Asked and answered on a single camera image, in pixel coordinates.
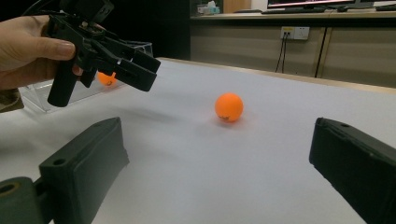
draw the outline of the wooden cabinet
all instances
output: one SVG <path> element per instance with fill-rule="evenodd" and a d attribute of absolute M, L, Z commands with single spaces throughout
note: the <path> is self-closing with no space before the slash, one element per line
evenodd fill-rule
<path fill-rule="evenodd" d="M 240 9 L 250 9 L 251 0 L 224 0 L 223 5 L 224 13 L 234 13 Z"/>

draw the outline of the finger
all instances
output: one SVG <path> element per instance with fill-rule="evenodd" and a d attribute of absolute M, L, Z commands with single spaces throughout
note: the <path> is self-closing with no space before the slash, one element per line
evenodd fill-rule
<path fill-rule="evenodd" d="M 73 43 L 48 37 L 31 37 L 23 49 L 25 55 L 35 58 L 67 61 L 74 57 L 76 47 Z"/>
<path fill-rule="evenodd" d="M 82 72 L 84 72 L 84 70 L 82 70 L 82 68 L 78 67 L 76 64 L 73 65 L 72 67 L 72 72 L 74 73 L 74 75 L 76 76 L 81 76 Z"/>

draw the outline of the black device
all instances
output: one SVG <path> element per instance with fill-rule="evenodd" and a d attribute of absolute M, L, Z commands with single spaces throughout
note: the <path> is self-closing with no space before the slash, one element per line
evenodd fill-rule
<path fill-rule="evenodd" d="M 78 80 L 72 73 L 74 64 L 84 70 L 80 81 L 87 88 L 99 71 L 108 76 L 116 73 L 116 79 L 141 91 L 150 90 L 160 61 L 135 49 L 128 41 L 119 39 L 97 24 L 113 10 L 114 5 L 110 1 L 61 0 L 59 6 L 63 13 L 49 15 L 46 34 L 74 43 L 77 52 L 74 59 L 59 64 L 49 92 L 48 102 L 51 105 L 68 105 Z M 35 13 L 29 10 L 24 14 Z"/>
<path fill-rule="evenodd" d="M 395 148 L 344 122 L 319 118 L 309 161 L 366 223 L 396 223 Z"/>
<path fill-rule="evenodd" d="M 323 12 L 327 6 L 339 5 L 339 4 L 352 4 L 355 0 L 268 0 L 267 8 L 285 8 L 290 10 L 304 9 L 303 13 L 309 13 L 309 9 L 313 9 L 312 12 Z"/>
<path fill-rule="evenodd" d="M 120 118 L 97 122 L 43 161 L 37 181 L 0 182 L 0 223 L 90 224 L 128 163 Z"/>

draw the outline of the cabinet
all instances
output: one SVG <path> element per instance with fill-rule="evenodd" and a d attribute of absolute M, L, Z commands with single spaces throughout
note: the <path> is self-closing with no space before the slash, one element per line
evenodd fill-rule
<path fill-rule="evenodd" d="M 282 50 L 282 26 L 309 27 L 309 37 L 288 40 Z M 193 18 L 191 59 L 396 88 L 396 12 Z"/>

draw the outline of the computer monitor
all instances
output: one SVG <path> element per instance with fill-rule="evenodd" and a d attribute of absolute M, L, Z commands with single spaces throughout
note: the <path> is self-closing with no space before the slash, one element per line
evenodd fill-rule
<path fill-rule="evenodd" d="M 352 4 L 354 2 L 355 0 L 268 0 L 267 8 L 314 8 L 328 5 Z"/>

